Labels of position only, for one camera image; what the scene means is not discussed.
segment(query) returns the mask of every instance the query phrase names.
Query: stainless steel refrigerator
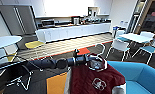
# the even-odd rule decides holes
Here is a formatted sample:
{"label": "stainless steel refrigerator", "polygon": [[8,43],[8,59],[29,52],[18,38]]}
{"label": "stainless steel refrigerator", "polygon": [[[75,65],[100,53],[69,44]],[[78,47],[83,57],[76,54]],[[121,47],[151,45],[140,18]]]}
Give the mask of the stainless steel refrigerator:
{"label": "stainless steel refrigerator", "polygon": [[31,6],[0,5],[0,13],[11,33],[18,35],[22,40],[17,44],[20,50],[27,49],[26,42],[38,40],[35,16]]}

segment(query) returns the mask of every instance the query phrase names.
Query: table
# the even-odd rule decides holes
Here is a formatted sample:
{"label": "table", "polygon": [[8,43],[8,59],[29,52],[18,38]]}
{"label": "table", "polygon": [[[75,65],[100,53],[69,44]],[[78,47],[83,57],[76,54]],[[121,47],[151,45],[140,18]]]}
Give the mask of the table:
{"label": "table", "polygon": [[123,34],[123,35],[119,35],[119,36],[129,39],[129,40],[132,40],[132,41],[135,41],[135,42],[138,42],[138,43],[143,43],[143,42],[150,41],[153,39],[153,38],[148,38],[148,37],[133,34],[133,33]]}
{"label": "table", "polygon": [[20,41],[22,37],[20,36],[2,36],[0,37],[0,48],[9,46]]}

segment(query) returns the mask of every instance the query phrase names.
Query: microwave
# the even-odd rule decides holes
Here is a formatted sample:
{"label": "microwave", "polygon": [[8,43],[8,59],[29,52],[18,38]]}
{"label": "microwave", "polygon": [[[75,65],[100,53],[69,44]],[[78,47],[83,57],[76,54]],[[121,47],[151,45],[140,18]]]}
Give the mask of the microwave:
{"label": "microwave", "polygon": [[54,19],[41,20],[42,27],[52,27],[55,26]]}

